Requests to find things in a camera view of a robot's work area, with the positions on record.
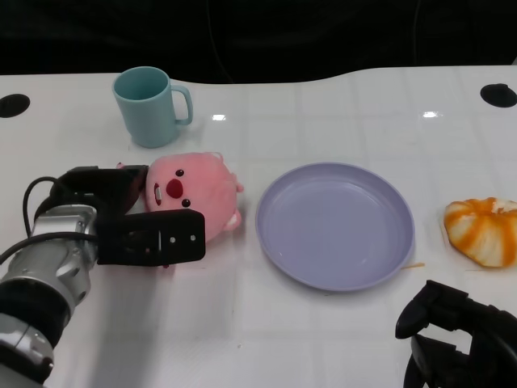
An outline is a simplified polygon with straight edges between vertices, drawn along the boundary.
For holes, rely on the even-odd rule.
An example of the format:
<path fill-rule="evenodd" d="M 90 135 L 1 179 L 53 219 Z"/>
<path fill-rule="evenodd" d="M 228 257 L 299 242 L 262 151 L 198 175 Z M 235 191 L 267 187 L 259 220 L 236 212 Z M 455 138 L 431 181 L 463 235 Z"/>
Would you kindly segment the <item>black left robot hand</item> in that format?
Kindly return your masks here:
<path fill-rule="evenodd" d="M 96 210 L 99 265 L 169 266 L 205 256 L 204 216 L 191 209 L 130 213 L 149 168 L 75 167 L 57 179 L 46 205 L 89 205 Z"/>

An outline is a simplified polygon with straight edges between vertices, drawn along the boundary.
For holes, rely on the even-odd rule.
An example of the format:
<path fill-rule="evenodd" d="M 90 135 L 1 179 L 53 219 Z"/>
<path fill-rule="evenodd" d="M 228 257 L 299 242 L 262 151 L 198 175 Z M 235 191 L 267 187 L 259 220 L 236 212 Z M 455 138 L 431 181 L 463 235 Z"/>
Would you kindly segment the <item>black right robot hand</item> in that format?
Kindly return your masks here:
<path fill-rule="evenodd" d="M 408 340 L 405 387 L 514 387 L 516 317 L 428 280 L 401 312 L 395 336 Z"/>

